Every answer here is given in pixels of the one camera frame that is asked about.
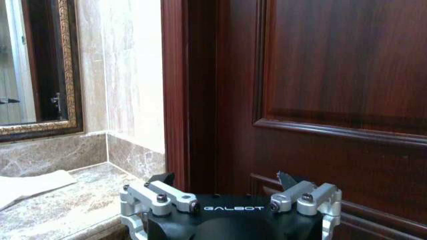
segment folded towel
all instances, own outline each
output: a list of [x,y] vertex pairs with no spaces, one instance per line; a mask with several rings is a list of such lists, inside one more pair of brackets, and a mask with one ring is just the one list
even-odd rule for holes
[[0,176],[0,210],[11,206],[16,200],[31,197],[50,190],[62,188],[78,181],[64,170],[40,176]]

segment galbot logo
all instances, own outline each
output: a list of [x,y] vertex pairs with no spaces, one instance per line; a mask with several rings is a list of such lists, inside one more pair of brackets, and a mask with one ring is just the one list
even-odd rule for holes
[[235,206],[235,207],[222,207],[222,206],[206,206],[203,209],[206,211],[261,211],[263,206]]

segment gold ornate mirror frame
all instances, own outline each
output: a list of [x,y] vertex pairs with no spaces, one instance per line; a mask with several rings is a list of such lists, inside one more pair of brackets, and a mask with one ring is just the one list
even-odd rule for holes
[[75,0],[58,0],[58,10],[68,119],[0,126],[0,142],[83,131]]

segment dark red wooden door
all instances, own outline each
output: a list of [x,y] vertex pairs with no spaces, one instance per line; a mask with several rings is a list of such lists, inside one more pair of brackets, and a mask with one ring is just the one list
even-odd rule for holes
[[427,238],[427,0],[219,0],[218,191],[343,192],[337,239]]

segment marble countertop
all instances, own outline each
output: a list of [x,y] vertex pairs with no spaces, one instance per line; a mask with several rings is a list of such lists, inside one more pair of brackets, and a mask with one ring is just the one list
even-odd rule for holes
[[70,173],[78,183],[0,211],[0,240],[97,239],[123,227],[119,190],[141,180],[107,162]]

